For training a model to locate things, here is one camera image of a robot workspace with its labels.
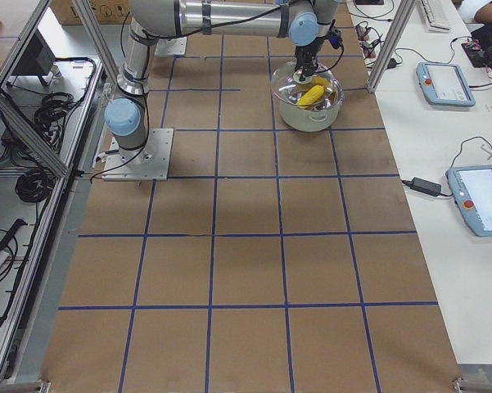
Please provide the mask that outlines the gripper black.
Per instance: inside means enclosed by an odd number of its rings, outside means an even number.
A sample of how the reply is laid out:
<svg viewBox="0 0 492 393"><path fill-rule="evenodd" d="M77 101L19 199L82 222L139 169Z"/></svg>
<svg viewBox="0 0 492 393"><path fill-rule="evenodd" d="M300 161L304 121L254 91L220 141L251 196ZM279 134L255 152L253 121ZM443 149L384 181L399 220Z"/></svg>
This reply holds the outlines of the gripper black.
<svg viewBox="0 0 492 393"><path fill-rule="evenodd" d="M294 71L300 72L299 81L310 79L316 71L316 57L322 49L324 36L315 38L311 43L304 46L296 46L296 65Z"/></svg>

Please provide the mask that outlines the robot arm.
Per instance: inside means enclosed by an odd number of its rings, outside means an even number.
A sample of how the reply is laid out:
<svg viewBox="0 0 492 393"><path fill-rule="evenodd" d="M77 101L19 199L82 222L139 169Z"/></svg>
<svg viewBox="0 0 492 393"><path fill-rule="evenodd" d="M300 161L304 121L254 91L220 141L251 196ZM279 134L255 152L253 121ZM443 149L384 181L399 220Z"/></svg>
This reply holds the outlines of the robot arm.
<svg viewBox="0 0 492 393"><path fill-rule="evenodd" d="M222 1L132 1L128 52L117 75L120 95L105 111L105 123L119 146L120 159L131 169L155 161L158 146L143 123L148 78L159 42L194 34L289 38L295 45L290 75L309 84L327 73L318 53L327 40L340 45L334 28L337 1L278 1L272 5Z"/></svg>

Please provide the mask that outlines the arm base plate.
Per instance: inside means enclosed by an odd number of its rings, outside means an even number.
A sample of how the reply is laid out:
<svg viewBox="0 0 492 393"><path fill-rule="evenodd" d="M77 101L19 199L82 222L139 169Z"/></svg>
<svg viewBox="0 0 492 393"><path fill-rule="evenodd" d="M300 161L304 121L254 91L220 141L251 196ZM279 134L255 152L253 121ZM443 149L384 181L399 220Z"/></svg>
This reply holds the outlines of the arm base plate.
<svg viewBox="0 0 492 393"><path fill-rule="evenodd" d="M187 38L160 39L156 44L155 57L184 56Z"/></svg>
<svg viewBox="0 0 492 393"><path fill-rule="evenodd" d="M139 152L139 149L120 150L112 137L110 148L118 152L106 158L105 173L101 178L106 181L166 180L173 139L173 129L151 129L144 150Z"/></svg>

